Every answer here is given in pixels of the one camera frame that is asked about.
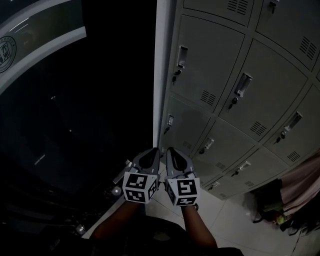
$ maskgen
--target white tile floor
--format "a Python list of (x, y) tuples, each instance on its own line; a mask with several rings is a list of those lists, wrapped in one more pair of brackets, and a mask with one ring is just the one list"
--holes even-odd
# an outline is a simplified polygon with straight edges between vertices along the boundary
[(301, 235), (292, 256), (316, 256), (320, 252), (320, 230)]
[[(164, 164), (160, 164), (159, 171), (160, 181), (164, 181), (166, 176)], [(111, 215), (123, 201), (123, 198), (119, 199), (83, 238), (89, 238), (96, 226)], [(249, 193), (221, 201), (202, 190), (198, 212), (216, 239), (218, 247), (235, 247), (245, 256), (291, 256), (299, 236), (289, 236), (266, 222), (253, 224), (256, 209), (254, 202), (253, 196)], [(185, 228), (181, 209), (172, 206), (163, 184), (152, 201), (146, 205), (146, 214), (177, 223)]]

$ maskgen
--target white marker block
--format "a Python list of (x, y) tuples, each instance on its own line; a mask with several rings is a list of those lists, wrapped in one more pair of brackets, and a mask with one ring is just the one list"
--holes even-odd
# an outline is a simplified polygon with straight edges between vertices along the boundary
[(158, 189), (158, 176), (125, 172), (123, 178), (123, 193), (130, 202), (147, 204)]
[(165, 179), (165, 191), (174, 206), (193, 206), (200, 197), (200, 179)]

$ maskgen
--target pink cloth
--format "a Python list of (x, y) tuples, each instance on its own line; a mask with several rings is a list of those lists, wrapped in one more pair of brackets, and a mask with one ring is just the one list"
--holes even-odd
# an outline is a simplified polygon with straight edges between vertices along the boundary
[(320, 191), (320, 150), (280, 179), (284, 215), (289, 216)]

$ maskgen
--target circular logo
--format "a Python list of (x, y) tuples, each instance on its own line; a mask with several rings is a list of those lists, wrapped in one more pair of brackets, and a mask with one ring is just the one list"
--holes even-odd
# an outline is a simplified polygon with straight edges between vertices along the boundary
[(11, 66), (16, 52), (16, 41), (11, 36), (0, 38), (0, 73), (5, 72)]

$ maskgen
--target metal locker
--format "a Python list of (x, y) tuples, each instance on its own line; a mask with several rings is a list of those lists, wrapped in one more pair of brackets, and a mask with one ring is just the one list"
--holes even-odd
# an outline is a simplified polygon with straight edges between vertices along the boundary
[(265, 144), (292, 166), (318, 146), (320, 148), (320, 91), (312, 85), (296, 111)]
[(287, 111), (306, 80), (290, 62), (253, 40), (219, 117), (260, 141)]
[(253, 147), (247, 135), (218, 118), (192, 159), (197, 177), (206, 184)]
[(184, 0), (183, 8), (217, 15), (248, 26), (254, 0)]
[(162, 147), (174, 147), (189, 155), (210, 117), (170, 97), (166, 117), (166, 132), (162, 134)]
[(205, 188), (211, 195), (224, 200), (233, 195), (239, 194), (247, 190), (244, 186), (238, 185), (229, 176), (222, 176), (216, 181), (212, 182)]
[(319, 0), (264, 0), (256, 31), (312, 70), (320, 50), (319, 14)]
[(182, 15), (171, 90), (213, 111), (243, 39), (243, 34), (225, 26)]
[(230, 177), (238, 186), (250, 189), (275, 177), (285, 169), (286, 167), (280, 164), (276, 156), (262, 147), (225, 176)]

